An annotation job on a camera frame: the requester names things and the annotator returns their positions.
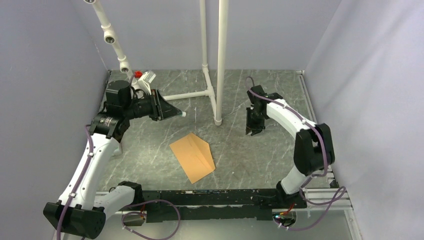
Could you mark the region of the brown paper envelope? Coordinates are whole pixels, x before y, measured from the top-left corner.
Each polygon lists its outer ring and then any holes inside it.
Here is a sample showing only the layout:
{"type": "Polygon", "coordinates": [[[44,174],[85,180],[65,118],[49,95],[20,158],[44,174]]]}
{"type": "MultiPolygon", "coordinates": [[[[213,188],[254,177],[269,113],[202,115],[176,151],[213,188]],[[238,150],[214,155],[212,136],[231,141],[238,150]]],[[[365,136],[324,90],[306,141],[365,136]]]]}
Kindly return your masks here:
{"type": "Polygon", "coordinates": [[[216,169],[210,145],[192,132],[171,143],[169,147],[191,184],[216,169]]]}

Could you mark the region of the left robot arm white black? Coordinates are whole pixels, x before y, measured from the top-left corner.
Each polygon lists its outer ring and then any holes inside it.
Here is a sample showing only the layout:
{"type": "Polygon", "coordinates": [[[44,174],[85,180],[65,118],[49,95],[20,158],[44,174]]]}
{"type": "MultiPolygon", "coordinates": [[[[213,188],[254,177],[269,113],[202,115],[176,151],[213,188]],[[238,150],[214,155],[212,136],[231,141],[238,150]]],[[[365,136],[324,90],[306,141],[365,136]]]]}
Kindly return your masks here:
{"type": "Polygon", "coordinates": [[[103,111],[85,126],[87,144],[67,187],[56,202],[48,202],[43,215],[63,234],[95,239],[109,217],[122,208],[139,209],[144,203],[142,186],[124,181],[104,196],[97,197],[101,175],[130,127],[130,121],[149,117],[162,121],[186,114],[167,102],[156,89],[138,96],[127,80],[110,82],[105,90],[103,111]]]}

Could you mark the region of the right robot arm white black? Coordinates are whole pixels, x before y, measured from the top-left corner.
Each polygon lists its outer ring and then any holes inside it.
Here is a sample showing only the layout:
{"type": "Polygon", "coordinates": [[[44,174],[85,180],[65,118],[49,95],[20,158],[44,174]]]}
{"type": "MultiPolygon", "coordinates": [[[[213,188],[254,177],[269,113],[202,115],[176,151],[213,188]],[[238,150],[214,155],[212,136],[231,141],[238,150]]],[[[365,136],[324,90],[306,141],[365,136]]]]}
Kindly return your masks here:
{"type": "Polygon", "coordinates": [[[295,201],[295,195],[312,178],[325,177],[329,166],[335,161],[330,127],[317,124],[294,110],[278,93],[267,94],[262,86],[247,90],[251,102],[246,109],[247,135],[265,130],[265,121],[276,121],[294,138],[293,162],[289,173],[278,182],[276,203],[287,208],[295,201]]]}

